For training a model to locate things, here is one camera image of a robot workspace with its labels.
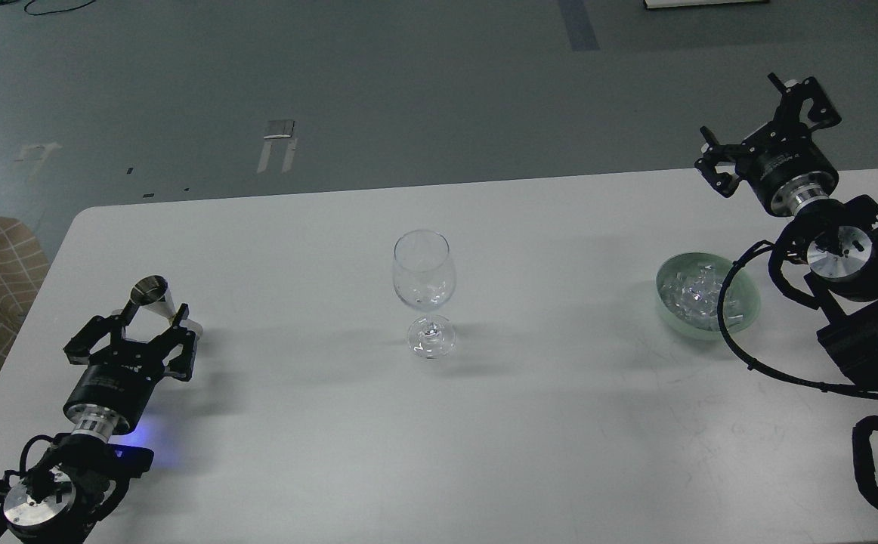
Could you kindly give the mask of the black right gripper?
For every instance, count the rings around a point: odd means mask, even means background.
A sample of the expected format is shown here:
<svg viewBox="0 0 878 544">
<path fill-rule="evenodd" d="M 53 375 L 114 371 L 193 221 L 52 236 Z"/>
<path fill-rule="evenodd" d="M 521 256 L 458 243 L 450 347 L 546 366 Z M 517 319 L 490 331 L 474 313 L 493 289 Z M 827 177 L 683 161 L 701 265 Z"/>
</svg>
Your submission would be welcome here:
<svg viewBox="0 0 878 544">
<path fill-rule="evenodd" d="M 797 213 L 792 193 L 815 184 L 832 195 L 839 172 L 815 144 L 813 134 L 841 123 L 841 115 L 815 77 L 785 82 L 775 73 L 768 81 L 780 93 L 768 128 L 760 128 L 742 144 L 720 144 L 700 127 L 704 147 L 694 167 L 720 196 L 729 199 L 742 180 L 750 184 L 764 210 L 775 217 Z"/>
</svg>

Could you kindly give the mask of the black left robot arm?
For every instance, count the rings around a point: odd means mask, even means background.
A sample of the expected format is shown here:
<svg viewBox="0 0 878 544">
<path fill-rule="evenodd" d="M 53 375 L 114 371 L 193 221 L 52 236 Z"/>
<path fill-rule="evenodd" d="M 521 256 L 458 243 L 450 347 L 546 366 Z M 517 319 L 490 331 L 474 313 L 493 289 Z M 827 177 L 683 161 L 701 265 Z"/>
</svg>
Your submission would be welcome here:
<svg viewBox="0 0 878 544">
<path fill-rule="evenodd" d="M 27 441 L 14 471 L 0 478 L 0 538 L 22 543 L 83 543 L 127 496 L 132 480 L 152 468 L 152 449 L 115 444 L 132 433 L 165 378 L 193 378 L 201 328 L 183 304 L 152 340 L 127 338 L 138 312 L 129 302 L 108 317 L 96 316 L 63 353 L 83 367 L 63 404 L 72 431 Z"/>
</svg>

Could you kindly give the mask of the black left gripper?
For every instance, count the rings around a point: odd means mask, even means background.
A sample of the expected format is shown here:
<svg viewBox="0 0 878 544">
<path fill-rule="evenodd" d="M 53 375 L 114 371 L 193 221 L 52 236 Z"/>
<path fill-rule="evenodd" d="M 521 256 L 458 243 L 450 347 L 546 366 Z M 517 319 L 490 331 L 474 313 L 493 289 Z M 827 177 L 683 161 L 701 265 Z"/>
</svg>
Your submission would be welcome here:
<svg viewBox="0 0 878 544">
<path fill-rule="evenodd" d="M 108 317 L 92 317 L 63 347 L 70 364 L 85 366 L 63 403 L 63 414 L 73 423 L 101 409 L 116 417 L 112 433 L 125 436 L 138 427 L 163 376 L 180 382 L 193 378 L 199 324 L 190 319 L 190 306 L 181 304 L 156 343 L 125 337 L 138 309 L 125 306 Z"/>
</svg>

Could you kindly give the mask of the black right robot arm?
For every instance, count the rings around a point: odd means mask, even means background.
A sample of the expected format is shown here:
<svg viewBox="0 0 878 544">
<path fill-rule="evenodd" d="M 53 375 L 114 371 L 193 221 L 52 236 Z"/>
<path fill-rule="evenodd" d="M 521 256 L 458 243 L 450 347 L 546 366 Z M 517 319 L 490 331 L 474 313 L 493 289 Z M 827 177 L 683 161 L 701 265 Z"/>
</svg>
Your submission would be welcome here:
<svg viewBox="0 0 878 544">
<path fill-rule="evenodd" d="M 850 398 L 878 400 L 878 203 L 868 195 L 833 198 L 839 172 L 813 134 L 841 117 L 815 77 L 768 81 L 780 94 L 773 117 L 736 144 L 722 144 L 707 127 L 694 164 L 705 182 L 728 199 L 740 184 L 764 213 L 787 219 L 777 239 L 761 240 L 736 259 L 716 300 L 716 323 L 727 348 L 746 365 L 789 385 Z M 798 305 L 822 312 L 828 323 L 817 341 L 846 383 L 801 379 L 749 355 L 725 322 L 730 286 L 744 266 L 768 256 L 774 287 Z"/>
</svg>

